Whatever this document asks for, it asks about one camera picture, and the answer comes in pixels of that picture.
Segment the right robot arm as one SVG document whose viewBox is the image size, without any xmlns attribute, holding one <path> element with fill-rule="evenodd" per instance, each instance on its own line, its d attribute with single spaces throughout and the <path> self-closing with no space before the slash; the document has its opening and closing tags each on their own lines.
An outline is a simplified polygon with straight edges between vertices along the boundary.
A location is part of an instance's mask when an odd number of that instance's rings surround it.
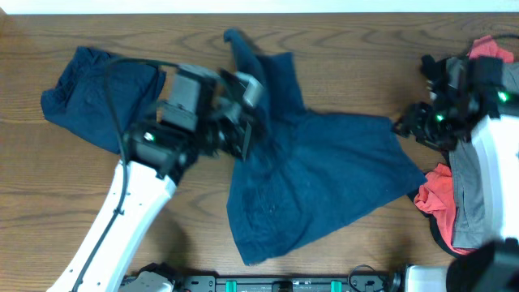
<svg viewBox="0 0 519 292">
<path fill-rule="evenodd" d="M 518 289 L 518 65 L 497 57 L 422 57 L 432 102 L 410 105 L 393 132 L 438 152 L 468 144 L 483 195 L 483 244 L 447 267 L 409 265 L 392 291 Z"/>
</svg>

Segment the blue denim shorts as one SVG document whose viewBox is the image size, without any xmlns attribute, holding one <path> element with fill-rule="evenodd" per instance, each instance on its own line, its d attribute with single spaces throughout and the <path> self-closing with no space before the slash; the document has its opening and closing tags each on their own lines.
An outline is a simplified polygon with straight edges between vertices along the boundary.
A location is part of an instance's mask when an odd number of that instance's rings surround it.
<svg viewBox="0 0 519 292">
<path fill-rule="evenodd" d="M 233 28 L 223 38 L 238 70 L 264 88 L 256 111 L 266 134 L 235 162 L 226 205 L 244 264 L 284 256 L 425 183 L 389 118 L 316 113 L 292 54 L 256 54 Z"/>
</svg>

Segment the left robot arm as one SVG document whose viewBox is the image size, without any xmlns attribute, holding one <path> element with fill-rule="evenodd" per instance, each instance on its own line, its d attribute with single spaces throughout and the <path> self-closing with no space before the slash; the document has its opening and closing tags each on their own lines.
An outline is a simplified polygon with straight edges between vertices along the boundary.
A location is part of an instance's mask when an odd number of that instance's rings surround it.
<svg viewBox="0 0 519 292">
<path fill-rule="evenodd" d="M 161 266 L 127 270 L 149 227 L 198 156 L 248 157 L 264 128 L 255 108 L 264 93 L 251 74 L 176 67 L 169 98 L 120 135 L 121 159 L 100 212 L 52 291 L 173 291 Z"/>
</svg>

